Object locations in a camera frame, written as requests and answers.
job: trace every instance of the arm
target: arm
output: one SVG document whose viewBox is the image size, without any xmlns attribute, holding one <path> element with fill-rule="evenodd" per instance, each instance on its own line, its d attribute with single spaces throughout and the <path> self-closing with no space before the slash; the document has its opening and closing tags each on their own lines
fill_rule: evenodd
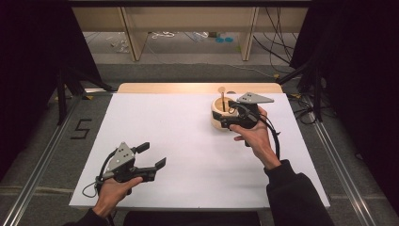
<svg viewBox="0 0 399 226">
<path fill-rule="evenodd" d="M 265 120 L 267 113 L 259 107 Z M 258 123 L 251 129 L 231 125 L 230 129 L 245 140 L 264 165 L 269 177 L 267 196 L 276 225 L 333 225 L 311 180 L 303 173 L 295 174 L 288 160 L 281 162 L 273 152 L 266 125 Z"/>
<path fill-rule="evenodd" d="M 140 184 L 143 178 L 136 177 L 132 180 L 119 183 L 113 178 L 108 179 L 104 182 L 99 199 L 96 205 L 89 209 L 88 212 L 76 223 L 68 223 L 64 226 L 106 226 L 106 218 L 114 211 L 117 204 L 123 200 L 127 194 L 127 191 Z"/>
</svg>

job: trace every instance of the hand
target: hand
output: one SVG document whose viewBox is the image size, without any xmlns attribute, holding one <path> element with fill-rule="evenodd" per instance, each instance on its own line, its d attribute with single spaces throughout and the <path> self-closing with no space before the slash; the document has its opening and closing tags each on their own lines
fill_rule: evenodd
<svg viewBox="0 0 399 226">
<path fill-rule="evenodd" d="M 126 197 L 128 190 L 142 181 L 143 178 L 141 177 L 133 178 L 125 183 L 119 183 L 113 178 L 104 181 L 100 190 L 99 200 L 93 207 L 94 213 L 101 218 L 106 218 L 114 211 L 117 204 Z"/>
<path fill-rule="evenodd" d="M 267 112 L 259 106 L 258 108 L 261 117 L 266 120 Z M 245 129 L 236 124 L 230 125 L 229 128 L 235 133 L 240 134 L 240 136 L 235 137 L 234 140 L 245 140 L 252 148 L 255 156 L 262 161 L 267 170 L 271 170 L 281 165 L 279 159 L 271 148 L 267 126 L 263 122 L 258 121 L 258 123 L 251 129 Z"/>
</svg>

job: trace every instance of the floor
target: floor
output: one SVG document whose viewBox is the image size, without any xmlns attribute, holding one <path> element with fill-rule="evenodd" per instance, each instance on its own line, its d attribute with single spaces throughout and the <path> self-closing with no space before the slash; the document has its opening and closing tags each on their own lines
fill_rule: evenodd
<svg viewBox="0 0 399 226">
<path fill-rule="evenodd" d="M 269 39 L 273 39 L 274 33 L 259 33 L 255 34 L 258 42 L 254 41 L 251 48 L 251 55 L 249 61 L 243 61 L 240 55 L 240 49 L 237 44 L 237 35 L 235 33 L 223 33 L 220 37 L 232 38 L 232 42 L 216 42 L 215 38 L 204 38 L 198 34 L 179 32 L 169 34 L 171 37 L 155 36 L 150 34 L 143 55 L 139 61 L 132 61 L 128 48 L 124 47 L 123 33 L 107 33 L 107 32 L 85 32 L 88 47 L 93 55 L 97 64 L 137 64 L 137 65 L 152 65 L 152 64 L 215 64 L 226 65 L 233 67 L 236 70 L 251 70 L 256 73 L 263 74 L 268 77 L 284 76 L 287 72 L 289 56 L 287 52 L 292 53 L 292 48 L 295 48 L 295 40 L 297 34 L 283 34 L 283 40 L 286 48 L 281 45 L 275 44 Z M 268 53 L 264 48 L 272 48 L 274 54 Z M 274 68 L 270 70 L 259 69 L 258 66 L 270 66 Z M 295 82 L 298 78 L 293 79 L 292 82 L 283 86 L 286 93 L 296 93 Z M 99 96 L 98 100 L 108 100 L 109 95 Z M 301 99 L 304 102 L 311 103 L 311 100 Z M 73 106 L 74 99 L 72 98 L 70 106 Z M 85 103 L 87 109 L 91 109 L 89 116 L 101 124 L 101 114 L 95 114 L 96 109 L 106 109 L 106 105 L 102 105 L 99 101 Z M 300 101 L 292 101 L 293 111 L 300 110 L 302 104 Z M 38 132 L 31 138 L 29 146 L 26 151 L 20 154 L 19 158 L 14 163 L 14 168 L 10 169 L 9 177 L 6 177 L 0 184 L 0 210 L 3 211 L 1 219 L 6 219 L 8 216 L 7 211 L 16 202 L 18 195 L 25 186 L 26 181 L 29 180 L 32 169 L 35 168 L 37 163 L 41 161 L 40 157 L 42 152 L 33 152 L 32 150 L 47 150 L 49 145 L 76 145 L 76 149 L 90 149 L 90 143 L 64 144 L 61 140 L 59 144 L 49 144 L 48 140 L 56 131 L 57 120 L 56 109 L 56 96 L 49 102 L 49 109 L 43 116 L 43 121 L 38 126 Z M 392 211 L 389 203 L 384 195 L 379 190 L 377 184 L 370 176 L 367 168 L 355 156 L 356 148 L 353 147 L 350 138 L 345 133 L 344 128 L 339 123 L 339 119 L 334 117 L 332 110 L 324 112 L 325 121 L 323 123 L 316 123 L 306 125 L 298 120 L 298 126 L 301 129 L 302 135 L 306 140 L 309 148 L 314 166 L 320 174 L 322 184 L 325 187 L 326 193 L 331 200 L 331 208 L 328 210 L 331 214 L 336 225 L 399 225 L 399 218 Z M 307 116 L 302 119 L 303 121 L 311 121 Z M 85 154 L 79 155 L 84 161 Z M 59 205 L 58 203 L 68 203 L 71 193 L 73 192 L 73 185 L 68 184 L 68 181 L 63 182 L 63 178 L 57 178 L 55 171 L 59 168 L 55 162 L 63 162 L 64 165 L 70 166 L 69 173 L 79 175 L 79 170 L 73 164 L 72 159 L 64 159 L 50 154 L 53 158 L 51 164 L 47 169 L 44 169 L 47 179 L 40 182 L 39 186 L 35 186 L 35 195 L 32 197 L 30 203 L 21 216 L 19 225 L 32 225 L 32 222 L 37 222 L 35 225 L 52 225 L 52 218 L 58 218 L 56 222 L 66 222 L 68 219 L 77 219 L 82 215 L 81 211 L 71 210 L 67 205 Z M 52 186 L 48 178 L 65 183 L 67 186 Z M 365 208 L 359 207 L 359 202 L 366 202 Z M 271 215 L 269 212 L 259 212 L 261 222 L 263 225 L 273 225 Z M 118 214 L 116 222 L 121 223 L 123 211 Z"/>
</svg>

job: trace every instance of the metal bar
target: metal bar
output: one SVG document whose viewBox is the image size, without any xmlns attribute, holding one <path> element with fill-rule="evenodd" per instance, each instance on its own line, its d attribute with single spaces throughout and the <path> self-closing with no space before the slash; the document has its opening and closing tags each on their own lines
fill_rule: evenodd
<svg viewBox="0 0 399 226">
<path fill-rule="evenodd" d="M 309 97 L 305 97 L 305 100 L 306 102 L 308 102 L 309 105 L 311 105 L 311 100 L 309 99 Z M 310 117 L 313 120 L 315 119 L 313 114 L 310 114 Z M 356 214 L 358 215 L 361 225 L 376 225 L 367 203 L 362 198 L 358 188 L 352 180 L 352 177 L 346 169 L 345 164 L 343 163 L 339 153 L 337 152 L 337 149 L 335 148 L 331 138 L 328 135 L 326 127 L 320 121 L 316 121 L 314 125 L 317 135 L 323 143 L 331 164 L 337 172 L 341 184 L 343 185 L 343 189 L 345 190 L 349 201 L 351 201 L 352 206 L 355 209 Z"/>
<path fill-rule="evenodd" d="M 56 147 L 58 146 L 58 143 L 61 140 L 66 127 L 68 126 L 70 117 L 81 99 L 82 98 L 80 96 L 72 98 L 70 111 L 68 112 L 62 124 L 58 125 L 56 130 L 54 131 L 51 140 L 47 144 L 46 149 L 44 150 L 43 154 L 40 157 L 38 164 L 36 165 L 35 169 L 32 171 L 32 174 L 30 175 L 29 179 L 24 185 L 16 202 L 10 208 L 6 220 L 3 223 L 4 226 L 18 225 L 19 221 L 21 220 L 24 214 L 24 210 L 26 209 L 27 205 L 32 199 L 35 189 L 38 186 L 43 173 L 47 169 L 47 166 L 50 163 L 50 160 L 56 150 Z"/>
</svg>

